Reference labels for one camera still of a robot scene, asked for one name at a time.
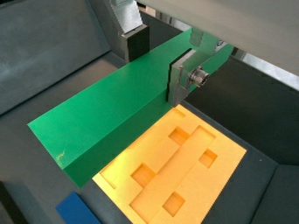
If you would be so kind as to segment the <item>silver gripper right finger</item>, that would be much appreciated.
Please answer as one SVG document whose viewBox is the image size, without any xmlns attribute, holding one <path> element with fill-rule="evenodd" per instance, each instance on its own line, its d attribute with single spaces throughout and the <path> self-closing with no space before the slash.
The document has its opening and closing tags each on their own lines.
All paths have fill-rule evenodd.
<svg viewBox="0 0 299 224">
<path fill-rule="evenodd" d="M 191 91 L 201 88 L 227 62 L 234 46 L 203 31 L 191 29 L 191 45 L 169 69 L 167 101 L 177 107 Z"/>
</svg>

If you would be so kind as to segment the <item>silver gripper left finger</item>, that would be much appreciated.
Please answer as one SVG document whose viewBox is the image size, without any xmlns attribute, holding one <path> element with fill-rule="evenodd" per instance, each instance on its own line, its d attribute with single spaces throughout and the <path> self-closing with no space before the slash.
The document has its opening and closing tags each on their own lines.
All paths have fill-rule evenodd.
<svg viewBox="0 0 299 224">
<path fill-rule="evenodd" d="M 150 52 L 150 27 L 143 23 L 135 0 L 103 0 L 117 27 L 126 62 Z"/>
</svg>

